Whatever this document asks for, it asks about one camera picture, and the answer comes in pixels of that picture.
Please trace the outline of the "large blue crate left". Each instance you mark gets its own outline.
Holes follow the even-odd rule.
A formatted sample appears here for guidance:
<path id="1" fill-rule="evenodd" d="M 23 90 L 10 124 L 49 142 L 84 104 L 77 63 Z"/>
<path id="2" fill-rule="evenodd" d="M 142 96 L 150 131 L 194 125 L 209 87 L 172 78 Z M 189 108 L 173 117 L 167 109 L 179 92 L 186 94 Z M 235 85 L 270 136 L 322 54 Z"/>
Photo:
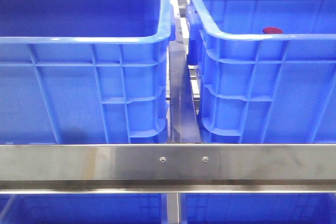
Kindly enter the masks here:
<path id="1" fill-rule="evenodd" d="M 1 0 L 1 143 L 165 143 L 171 10 L 170 0 Z"/>

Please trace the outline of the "rail screw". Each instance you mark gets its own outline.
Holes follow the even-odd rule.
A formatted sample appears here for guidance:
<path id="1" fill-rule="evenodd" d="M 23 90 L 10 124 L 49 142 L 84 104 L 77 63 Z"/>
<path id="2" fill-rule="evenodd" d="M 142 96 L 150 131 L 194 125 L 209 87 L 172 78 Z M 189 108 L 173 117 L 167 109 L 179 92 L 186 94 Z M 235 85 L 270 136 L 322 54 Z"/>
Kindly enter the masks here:
<path id="1" fill-rule="evenodd" d="M 204 156 L 204 157 L 202 158 L 202 161 L 205 162 L 205 163 L 208 162 L 208 160 L 209 160 L 209 158 L 208 158 L 207 156 Z"/>
<path id="2" fill-rule="evenodd" d="M 166 161 L 166 158 L 164 156 L 160 157 L 160 162 L 164 163 Z"/>

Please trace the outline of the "blue crate lower left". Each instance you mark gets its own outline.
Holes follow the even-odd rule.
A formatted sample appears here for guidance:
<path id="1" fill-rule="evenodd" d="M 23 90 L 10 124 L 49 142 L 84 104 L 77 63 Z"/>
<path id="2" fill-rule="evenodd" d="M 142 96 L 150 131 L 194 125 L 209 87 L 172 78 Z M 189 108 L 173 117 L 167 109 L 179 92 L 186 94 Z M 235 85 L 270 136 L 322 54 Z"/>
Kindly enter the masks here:
<path id="1" fill-rule="evenodd" d="M 1 223 L 167 223 L 161 194 L 14 195 Z"/>

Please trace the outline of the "steel divider bar centre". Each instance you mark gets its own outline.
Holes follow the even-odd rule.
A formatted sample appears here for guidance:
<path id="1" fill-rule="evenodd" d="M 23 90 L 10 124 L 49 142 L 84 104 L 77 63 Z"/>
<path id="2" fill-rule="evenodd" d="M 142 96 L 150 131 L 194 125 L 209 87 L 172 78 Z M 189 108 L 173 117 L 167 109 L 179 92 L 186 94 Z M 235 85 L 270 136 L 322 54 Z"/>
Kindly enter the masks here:
<path id="1" fill-rule="evenodd" d="M 170 128 L 173 143 L 201 143 L 199 126 L 182 41 L 169 44 Z"/>

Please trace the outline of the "stainless steel front rail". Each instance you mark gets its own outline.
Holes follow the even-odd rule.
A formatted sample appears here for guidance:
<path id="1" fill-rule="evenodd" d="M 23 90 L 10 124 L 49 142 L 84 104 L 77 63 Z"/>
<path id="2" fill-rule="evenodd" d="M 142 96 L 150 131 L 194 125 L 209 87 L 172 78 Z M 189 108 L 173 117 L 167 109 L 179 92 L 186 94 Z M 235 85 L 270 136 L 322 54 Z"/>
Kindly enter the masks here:
<path id="1" fill-rule="evenodd" d="M 1 192 L 333 193 L 335 145 L 3 145 Z"/>

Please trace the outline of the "large blue crate right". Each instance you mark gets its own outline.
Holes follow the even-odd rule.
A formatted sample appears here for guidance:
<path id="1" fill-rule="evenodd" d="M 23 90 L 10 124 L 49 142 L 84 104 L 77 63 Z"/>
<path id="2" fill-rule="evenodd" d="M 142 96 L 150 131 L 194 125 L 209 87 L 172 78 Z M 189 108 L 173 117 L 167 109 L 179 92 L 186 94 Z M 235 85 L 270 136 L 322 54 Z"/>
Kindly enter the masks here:
<path id="1" fill-rule="evenodd" d="M 335 142 L 335 0 L 190 0 L 186 20 L 205 142 Z"/>

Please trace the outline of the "steel vertical post lower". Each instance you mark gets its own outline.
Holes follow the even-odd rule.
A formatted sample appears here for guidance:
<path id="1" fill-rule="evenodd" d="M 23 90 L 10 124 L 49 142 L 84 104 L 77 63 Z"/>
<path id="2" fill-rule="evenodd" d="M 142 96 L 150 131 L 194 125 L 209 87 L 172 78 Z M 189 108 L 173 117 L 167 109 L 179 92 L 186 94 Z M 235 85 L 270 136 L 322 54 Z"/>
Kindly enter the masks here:
<path id="1" fill-rule="evenodd" d="M 182 221 L 181 215 L 181 194 L 169 193 L 166 199 L 167 222 L 179 224 Z"/>

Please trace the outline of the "left rail screw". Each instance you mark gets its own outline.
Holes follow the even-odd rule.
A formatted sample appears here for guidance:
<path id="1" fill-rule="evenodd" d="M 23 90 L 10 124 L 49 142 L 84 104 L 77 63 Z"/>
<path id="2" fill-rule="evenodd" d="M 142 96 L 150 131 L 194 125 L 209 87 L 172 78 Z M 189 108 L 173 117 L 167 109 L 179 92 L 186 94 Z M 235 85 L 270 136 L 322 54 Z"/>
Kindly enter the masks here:
<path id="1" fill-rule="evenodd" d="M 160 162 L 164 163 L 166 161 L 166 158 L 164 156 L 160 157 Z"/>

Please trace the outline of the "right rail screw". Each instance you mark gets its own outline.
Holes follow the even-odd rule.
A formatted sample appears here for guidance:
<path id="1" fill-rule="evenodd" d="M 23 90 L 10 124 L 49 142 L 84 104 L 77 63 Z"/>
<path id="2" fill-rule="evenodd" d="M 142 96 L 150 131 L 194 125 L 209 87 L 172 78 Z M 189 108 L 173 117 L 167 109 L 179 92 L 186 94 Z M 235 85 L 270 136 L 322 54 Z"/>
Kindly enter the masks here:
<path id="1" fill-rule="evenodd" d="M 207 156 L 204 156 L 204 157 L 202 158 L 202 161 L 205 162 L 205 163 L 208 162 L 208 160 L 209 160 L 209 158 L 208 158 Z"/>

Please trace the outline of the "red round button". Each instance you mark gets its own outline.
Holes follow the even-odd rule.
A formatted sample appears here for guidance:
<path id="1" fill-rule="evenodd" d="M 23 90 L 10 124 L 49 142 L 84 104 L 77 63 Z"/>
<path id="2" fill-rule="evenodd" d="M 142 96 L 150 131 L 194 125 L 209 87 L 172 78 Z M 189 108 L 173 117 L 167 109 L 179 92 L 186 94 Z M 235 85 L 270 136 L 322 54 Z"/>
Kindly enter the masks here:
<path id="1" fill-rule="evenodd" d="M 283 34 L 283 30 L 278 27 L 265 27 L 262 31 L 264 34 Z"/>

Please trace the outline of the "blue crate lower right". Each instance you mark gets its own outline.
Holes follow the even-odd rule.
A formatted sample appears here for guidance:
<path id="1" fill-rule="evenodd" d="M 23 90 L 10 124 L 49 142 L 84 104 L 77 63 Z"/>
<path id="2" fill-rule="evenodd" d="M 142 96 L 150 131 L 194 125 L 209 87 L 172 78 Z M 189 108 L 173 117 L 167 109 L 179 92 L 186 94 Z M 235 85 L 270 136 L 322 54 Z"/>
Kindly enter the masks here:
<path id="1" fill-rule="evenodd" d="M 335 223 L 328 193 L 186 194 L 187 223 Z"/>

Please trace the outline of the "large blue crate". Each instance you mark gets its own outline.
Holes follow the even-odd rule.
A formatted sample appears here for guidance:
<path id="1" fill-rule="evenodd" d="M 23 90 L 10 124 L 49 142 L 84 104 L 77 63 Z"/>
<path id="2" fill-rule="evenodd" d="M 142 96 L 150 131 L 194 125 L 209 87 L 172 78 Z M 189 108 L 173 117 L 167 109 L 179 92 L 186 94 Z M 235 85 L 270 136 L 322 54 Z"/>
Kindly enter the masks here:
<path id="1" fill-rule="evenodd" d="M 335 142 L 335 0 L 190 0 L 186 20 L 205 142 Z"/>
<path id="2" fill-rule="evenodd" d="M 165 143 L 171 10 L 170 0 L 1 0 L 1 143 Z"/>

